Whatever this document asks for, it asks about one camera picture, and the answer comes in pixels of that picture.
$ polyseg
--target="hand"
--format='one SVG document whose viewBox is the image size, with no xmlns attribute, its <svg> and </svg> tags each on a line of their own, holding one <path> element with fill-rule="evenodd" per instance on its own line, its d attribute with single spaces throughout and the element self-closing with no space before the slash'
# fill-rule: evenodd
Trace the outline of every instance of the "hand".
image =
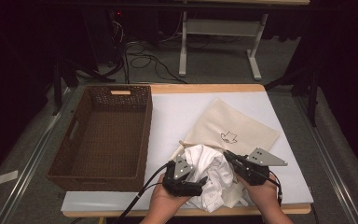
<svg viewBox="0 0 358 224">
<path fill-rule="evenodd" d="M 164 175 L 159 177 L 159 183 L 162 183 L 163 177 Z M 166 223 L 190 198 L 191 197 L 172 196 L 161 184 L 157 184 L 150 199 L 149 210 L 147 211 L 147 214 L 141 223 Z"/>
<path fill-rule="evenodd" d="M 237 179 L 246 187 L 252 202 L 255 203 L 261 215 L 268 224 L 292 224 L 292 220 L 282 211 L 277 200 L 277 187 L 269 181 L 260 186 L 249 185 L 242 177 Z"/>
</svg>

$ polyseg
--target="wooden table edge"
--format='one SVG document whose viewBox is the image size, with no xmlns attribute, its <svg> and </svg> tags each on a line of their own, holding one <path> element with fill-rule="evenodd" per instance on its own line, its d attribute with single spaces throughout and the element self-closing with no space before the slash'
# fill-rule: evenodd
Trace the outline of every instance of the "wooden table edge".
<svg viewBox="0 0 358 224">
<path fill-rule="evenodd" d="M 283 204 L 285 214 L 308 214 L 309 203 Z M 68 212 L 62 211 L 66 217 L 119 217 L 122 211 L 94 211 L 94 212 Z M 144 217 L 147 210 L 131 210 L 127 217 Z M 238 206 L 233 208 L 222 207 L 209 213 L 200 209 L 179 209 L 177 217 L 229 217 L 229 216 L 253 216 L 260 215 L 255 206 Z"/>
<path fill-rule="evenodd" d="M 152 94 L 266 91 L 260 84 L 151 84 Z"/>
</svg>

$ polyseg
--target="table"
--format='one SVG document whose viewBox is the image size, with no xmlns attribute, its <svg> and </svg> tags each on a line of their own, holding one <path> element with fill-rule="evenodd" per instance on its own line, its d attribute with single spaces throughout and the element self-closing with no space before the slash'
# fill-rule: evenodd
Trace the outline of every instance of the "table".
<svg viewBox="0 0 358 224">
<path fill-rule="evenodd" d="M 242 3 L 242 4 L 279 4 L 279 5 L 308 5 L 310 0 L 193 0 L 191 2 L 220 2 L 220 3 Z M 187 63 L 187 34 L 196 35 L 231 35 L 231 36 L 247 36 L 255 39 L 251 49 L 247 49 L 247 58 L 251 65 L 254 80 L 261 80 L 260 71 L 255 53 L 261 40 L 264 27 L 266 26 L 269 14 L 263 14 L 260 21 L 220 21 L 220 20 L 200 20 L 188 19 L 187 12 L 183 12 L 182 22 L 182 47 L 179 60 L 179 76 L 186 75 Z"/>
<path fill-rule="evenodd" d="M 192 124 L 216 97 L 281 135 L 271 153 L 288 161 L 287 167 L 270 167 L 280 178 L 283 190 L 282 210 L 286 214 L 307 214 L 313 199 L 296 162 L 292 149 L 264 87 L 256 84 L 161 84 L 151 85 L 153 115 L 149 137 L 145 181 L 166 163 L 184 139 Z M 144 216 L 152 190 L 147 190 L 128 216 Z M 62 204 L 67 217 L 118 217 L 136 192 L 68 191 Z M 177 216 L 245 216 L 260 214 L 255 206 L 221 207 L 213 213 L 184 205 Z"/>
</svg>

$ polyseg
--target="brown woven basket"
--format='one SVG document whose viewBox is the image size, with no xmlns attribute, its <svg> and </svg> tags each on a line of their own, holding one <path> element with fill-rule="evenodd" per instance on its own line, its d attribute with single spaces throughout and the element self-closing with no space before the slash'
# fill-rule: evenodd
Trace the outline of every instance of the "brown woven basket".
<svg viewBox="0 0 358 224">
<path fill-rule="evenodd" d="M 139 191 L 152 108 L 149 86 L 86 87 L 47 178 L 72 191 Z"/>
</svg>

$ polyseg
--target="table surface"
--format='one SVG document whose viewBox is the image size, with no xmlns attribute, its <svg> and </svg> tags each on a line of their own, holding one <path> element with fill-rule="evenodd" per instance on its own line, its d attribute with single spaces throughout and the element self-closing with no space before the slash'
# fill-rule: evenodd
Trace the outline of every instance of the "table surface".
<svg viewBox="0 0 358 224">
<path fill-rule="evenodd" d="M 179 147 L 179 140 L 185 139 L 189 129 L 212 100 L 220 98 L 246 116 L 280 131 L 281 135 L 270 152 L 288 161 L 288 166 L 270 167 L 270 170 L 280 178 L 282 183 L 282 210 L 286 214 L 310 212 L 313 199 L 263 86 L 257 84 L 161 84 L 151 85 L 151 89 L 153 117 L 145 182 L 168 161 Z M 151 183 L 156 183 L 157 179 L 158 175 Z M 152 191 L 150 189 L 145 192 L 128 216 L 145 215 Z M 68 217 L 118 217 L 135 195 L 136 192 L 68 191 L 62 204 L 62 212 Z M 258 214 L 260 213 L 255 206 L 238 204 L 233 208 L 221 207 L 213 213 L 208 213 L 185 204 L 176 215 L 245 216 Z"/>
</svg>

